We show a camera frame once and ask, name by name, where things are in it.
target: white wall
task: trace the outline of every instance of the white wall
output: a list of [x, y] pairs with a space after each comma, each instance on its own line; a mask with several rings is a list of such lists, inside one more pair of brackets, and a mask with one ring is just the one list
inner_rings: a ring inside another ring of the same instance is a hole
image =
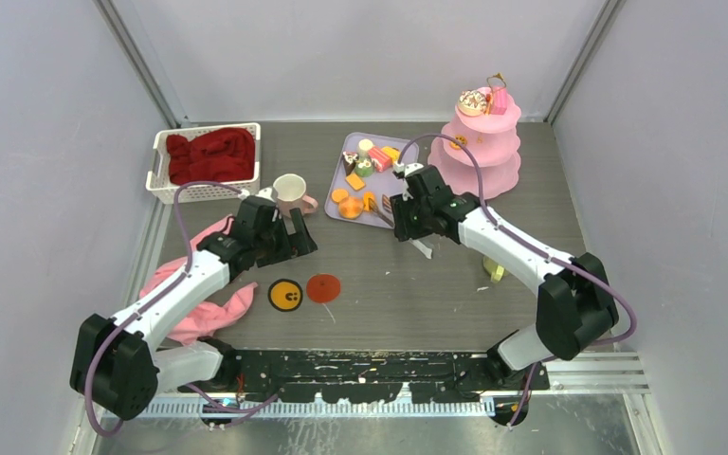
[[728, 454], [728, 2], [627, 2], [555, 123], [678, 454]]
[[119, 0], [192, 121], [450, 119], [502, 71], [546, 116], [603, 0]]
[[121, 305], [163, 128], [92, 2], [0, 4], [0, 454], [70, 443], [77, 330]]

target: pink mug handle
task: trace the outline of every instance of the pink mug handle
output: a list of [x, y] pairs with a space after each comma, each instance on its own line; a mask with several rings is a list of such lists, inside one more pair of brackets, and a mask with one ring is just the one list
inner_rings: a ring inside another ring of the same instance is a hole
[[317, 199], [314, 199], [313, 197], [306, 194], [302, 197], [302, 200], [308, 203], [308, 207], [305, 208], [305, 213], [314, 213], [315, 211], [317, 211], [317, 208], [319, 207], [319, 202], [317, 202]]

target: robotic arm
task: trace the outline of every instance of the robotic arm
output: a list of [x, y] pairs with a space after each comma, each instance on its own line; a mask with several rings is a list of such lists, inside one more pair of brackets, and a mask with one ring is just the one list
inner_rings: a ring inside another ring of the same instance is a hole
[[[615, 301], [607, 292], [551, 261], [558, 258], [607, 282], [598, 258], [590, 253], [574, 258], [546, 246], [488, 209], [498, 220], [497, 227], [483, 212], [478, 197], [469, 192], [454, 194], [433, 166], [413, 163], [396, 168], [395, 173], [406, 187], [403, 194], [391, 198], [394, 235], [399, 241], [445, 236], [503, 265], [537, 295], [535, 324], [487, 351], [488, 368], [496, 378], [552, 356], [570, 360], [618, 322]], [[548, 257], [540, 257], [507, 231]]]
[[231, 346], [201, 338], [190, 346], [157, 352], [174, 325], [200, 301], [222, 289], [253, 265], [263, 267], [317, 250], [299, 209], [290, 212], [295, 232], [289, 234], [282, 215], [265, 189], [242, 201], [229, 234], [214, 232], [197, 246], [185, 279], [154, 307], [140, 315], [155, 298], [185, 272], [173, 273], [152, 293], [115, 313], [111, 318], [93, 315], [80, 327], [70, 385], [84, 391], [85, 377], [95, 352], [116, 330], [117, 322], [135, 319], [118, 335], [101, 359], [94, 376], [93, 399], [123, 420], [140, 414], [159, 391], [169, 391], [195, 381], [238, 375]]

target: mug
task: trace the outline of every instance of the mug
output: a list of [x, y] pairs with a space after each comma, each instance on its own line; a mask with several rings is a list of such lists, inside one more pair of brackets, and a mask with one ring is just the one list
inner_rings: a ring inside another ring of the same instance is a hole
[[300, 209], [303, 215], [314, 213], [319, 207], [317, 199], [305, 193], [305, 179], [295, 173], [285, 173], [275, 180], [272, 188], [277, 193], [275, 201], [283, 216], [290, 216], [291, 209]]

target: red disc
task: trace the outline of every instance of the red disc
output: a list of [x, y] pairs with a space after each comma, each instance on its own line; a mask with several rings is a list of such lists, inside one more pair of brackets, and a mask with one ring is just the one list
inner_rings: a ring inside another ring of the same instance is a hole
[[337, 298], [339, 293], [341, 293], [341, 282], [333, 275], [321, 273], [314, 275], [308, 280], [308, 285], [305, 286], [305, 290], [308, 294], [308, 299], [316, 303], [327, 303]]

